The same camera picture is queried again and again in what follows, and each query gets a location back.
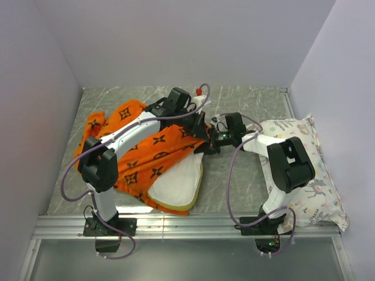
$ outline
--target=marble tabletop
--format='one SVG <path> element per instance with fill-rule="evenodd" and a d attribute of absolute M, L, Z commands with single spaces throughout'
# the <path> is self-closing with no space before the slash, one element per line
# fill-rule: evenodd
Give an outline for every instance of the marble tabletop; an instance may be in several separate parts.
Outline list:
<path fill-rule="evenodd" d="M 195 94 L 196 87 L 181 87 Z M 88 114 L 104 111 L 109 116 L 123 102 L 136 98 L 150 104 L 169 94 L 172 87 L 114 87 L 85 88 L 70 139 L 60 169 L 59 178 L 73 158 L 81 139 Z M 205 106 L 206 122 L 218 113 L 240 112 L 255 120 L 285 119 L 287 111 L 279 88 L 212 87 L 212 103 Z M 233 147 L 224 147 L 219 155 L 203 157 L 204 173 L 200 191 L 191 213 L 226 213 L 225 188 Z M 49 215 L 82 214 L 91 203 L 86 196 L 76 203 L 64 201 L 57 181 L 48 209 Z M 72 169 L 67 176 L 65 191 L 69 197 L 77 197 L 87 189 L 81 176 Z M 257 212 L 267 199 L 267 187 L 259 161 L 253 153 L 239 153 L 231 181 L 231 206 L 235 212 Z M 158 213 L 132 196 L 116 191 L 116 206 L 121 213 Z"/>

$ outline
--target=wall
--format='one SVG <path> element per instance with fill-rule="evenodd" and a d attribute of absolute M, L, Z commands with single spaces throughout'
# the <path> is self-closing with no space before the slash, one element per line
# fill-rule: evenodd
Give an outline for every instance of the wall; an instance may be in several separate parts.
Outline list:
<path fill-rule="evenodd" d="M 16 280 L 52 195 L 81 88 L 29 0 L 0 1 L 0 272 Z"/>
<path fill-rule="evenodd" d="M 357 280 L 373 280 L 375 2 L 337 0 L 291 86 L 298 118 L 313 113 L 350 226 Z"/>
<path fill-rule="evenodd" d="M 335 0 L 35 0 L 83 86 L 290 86 Z"/>

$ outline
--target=patterned pillow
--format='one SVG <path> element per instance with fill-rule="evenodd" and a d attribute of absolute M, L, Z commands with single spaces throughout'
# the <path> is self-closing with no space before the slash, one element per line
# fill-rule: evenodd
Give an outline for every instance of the patterned pillow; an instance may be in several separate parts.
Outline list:
<path fill-rule="evenodd" d="M 264 135 L 275 138 L 299 137 L 315 168 L 315 178 L 306 187 L 299 189 L 290 205 L 296 212 L 297 226 L 304 227 L 316 224 L 319 221 L 333 221 L 344 231 L 349 225 L 349 219 L 323 160 L 321 146 L 311 115 L 303 120 L 267 120 L 261 124 L 264 128 L 262 132 Z M 270 164 L 268 159 L 263 156 L 260 156 L 260 160 L 268 193 L 270 193 L 275 186 Z M 284 223 L 279 227 L 279 233 L 290 231 L 292 224 L 292 215 L 288 213 Z"/>

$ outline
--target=gray floor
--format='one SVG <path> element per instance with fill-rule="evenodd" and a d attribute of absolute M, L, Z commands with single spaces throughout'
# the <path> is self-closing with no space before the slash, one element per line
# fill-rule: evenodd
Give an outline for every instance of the gray floor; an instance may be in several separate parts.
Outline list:
<path fill-rule="evenodd" d="M 73 125 L 59 177 L 63 169 L 72 160 L 89 113 L 105 111 L 106 116 L 109 116 L 116 107 L 131 98 L 150 104 L 168 95 L 171 88 L 86 88 Z M 182 88 L 192 94 L 195 93 L 195 87 Z M 279 88 L 213 87 L 212 103 L 206 106 L 204 111 L 207 116 L 206 122 L 209 122 L 215 114 L 226 112 L 241 112 L 258 121 L 285 119 L 287 117 L 283 96 L 280 94 Z M 233 148 L 226 147 L 222 149 L 220 155 L 203 158 L 204 174 L 196 204 L 191 209 L 192 213 L 227 212 L 224 189 L 233 152 Z M 66 179 L 66 193 L 70 197 L 76 197 L 84 190 L 86 190 L 86 185 L 80 175 L 72 169 Z M 231 184 L 233 210 L 236 212 L 257 212 L 267 197 L 267 188 L 258 156 L 252 153 L 239 154 Z M 158 212 L 124 193 L 117 192 L 115 200 L 121 213 Z M 59 183 L 56 183 L 48 214 L 82 214 L 83 209 L 88 204 L 90 204 L 88 197 L 78 203 L 64 201 L 60 195 Z"/>
<path fill-rule="evenodd" d="M 137 249 L 124 260 L 95 255 L 94 241 L 45 240 L 31 280 L 277 280 L 340 281 L 330 238 L 297 239 L 285 252 L 260 257 L 254 240 L 137 240 Z M 128 251 L 124 241 L 119 251 Z"/>

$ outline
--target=orange cloth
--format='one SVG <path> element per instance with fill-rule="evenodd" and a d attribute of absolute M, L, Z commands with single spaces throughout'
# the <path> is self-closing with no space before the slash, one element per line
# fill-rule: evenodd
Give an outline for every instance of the orange cloth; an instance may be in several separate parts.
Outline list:
<path fill-rule="evenodd" d="M 90 114 L 74 158 L 82 152 L 87 138 L 94 136 L 100 139 L 119 130 L 135 120 L 145 107 L 146 105 L 140 101 L 130 100 L 118 107 L 108 119 L 105 119 L 104 112 Z M 160 206 L 148 197 L 147 192 L 162 173 L 203 143 L 203 140 L 187 135 L 185 130 L 177 125 L 163 129 L 144 139 L 118 160 L 118 180 L 115 189 L 133 195 L 161 211 L 187 215 L 188 211 L 170 210 Z"/>

